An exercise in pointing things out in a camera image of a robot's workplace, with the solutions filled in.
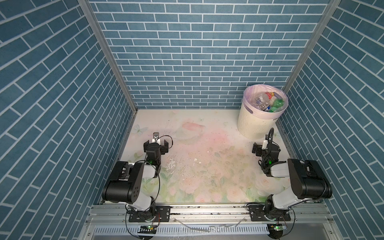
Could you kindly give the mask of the clear bottle blue cap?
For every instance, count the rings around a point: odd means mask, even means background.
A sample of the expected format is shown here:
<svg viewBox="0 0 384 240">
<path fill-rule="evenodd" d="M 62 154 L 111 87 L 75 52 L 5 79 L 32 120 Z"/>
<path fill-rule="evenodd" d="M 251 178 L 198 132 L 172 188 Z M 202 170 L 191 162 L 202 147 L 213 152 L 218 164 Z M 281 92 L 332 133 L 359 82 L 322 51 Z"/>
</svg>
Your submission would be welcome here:
<svg viewBox="0 0 384 240">
<path fill-rule="evenodd" d="M 260 106 L 261 110 L 264 111 L 264 112 L 268 112 L 271 108 L 271 105 L 268 104 L 268 103 L 265 103 L 263 105 Z"/>
</svg>

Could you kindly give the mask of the clear bottle red label yellow cap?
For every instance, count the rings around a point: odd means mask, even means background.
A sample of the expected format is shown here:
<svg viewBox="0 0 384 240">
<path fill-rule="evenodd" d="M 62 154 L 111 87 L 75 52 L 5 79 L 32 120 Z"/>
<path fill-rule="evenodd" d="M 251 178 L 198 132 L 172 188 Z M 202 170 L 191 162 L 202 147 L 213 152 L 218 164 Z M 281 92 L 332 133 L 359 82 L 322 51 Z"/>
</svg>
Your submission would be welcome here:
<svg viewBox="0 0 384 240">
<path fill-rule="evenodd" d="M 255 97 L 255 103 L 257 106 L 268 104 L 274 95 L 275 95 L 274 92 L 261 93 Z"/>
</svg>

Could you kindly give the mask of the green plastic bottle yellow cap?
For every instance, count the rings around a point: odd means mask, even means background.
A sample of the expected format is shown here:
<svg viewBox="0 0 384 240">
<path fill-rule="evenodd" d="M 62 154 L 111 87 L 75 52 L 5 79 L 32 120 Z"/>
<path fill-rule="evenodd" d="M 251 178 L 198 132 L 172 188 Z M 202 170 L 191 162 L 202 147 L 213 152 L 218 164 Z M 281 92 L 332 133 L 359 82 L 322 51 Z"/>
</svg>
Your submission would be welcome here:
<svg viewBox="0 0 384 240">
<path fill-rule="evenodd" d="M 270 113 L 280 112 L 284 104 L 285 104 L 285 101 L 283 99 L 275 99 L 269 109 L 269 112 Z"/>
</svg>

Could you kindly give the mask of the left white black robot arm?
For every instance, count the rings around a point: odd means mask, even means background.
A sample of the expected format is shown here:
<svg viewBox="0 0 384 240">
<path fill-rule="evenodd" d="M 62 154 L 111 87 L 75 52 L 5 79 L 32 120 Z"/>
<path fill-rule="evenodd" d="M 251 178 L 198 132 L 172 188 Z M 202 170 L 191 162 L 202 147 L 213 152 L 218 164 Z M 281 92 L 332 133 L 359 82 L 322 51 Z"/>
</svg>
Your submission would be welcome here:
<svg viewBox="0 0 384 240">
<path fill-rule="evenodd" d="M 144 143 L 146 157 L 142 161 L 129 163 L 116 162 L 102 191 L 106 202 L 125 203 L 136 211 L 153 212 L 155 198 L 141 193 L 143 179 L 160 176 L 161 158 L 169 152 L 169 143 L 161 143 L 159 138 Z"/>
</svg>

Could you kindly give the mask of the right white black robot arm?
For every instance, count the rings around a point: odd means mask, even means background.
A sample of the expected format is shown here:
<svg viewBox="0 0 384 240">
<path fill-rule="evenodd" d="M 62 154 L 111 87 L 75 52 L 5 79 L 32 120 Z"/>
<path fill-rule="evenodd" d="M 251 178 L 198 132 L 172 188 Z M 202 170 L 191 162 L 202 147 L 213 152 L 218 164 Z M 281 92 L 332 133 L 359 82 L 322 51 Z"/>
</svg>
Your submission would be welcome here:
<svg viewBox="0 0 384 240">
<path fill-rule="evenodd" d="M 290 186 L 281 193 L 268 196 L 264 212 L 286 212 L 291 207 L 307 201 L 329 199 L 333 189 L 320 165 L 312 160 L 279 160 L 280 147 L 273 141 L 253 144 L 252 153 L 260 157 L 259 165 L 270 178 L 288 178 Z"/>
</svg>

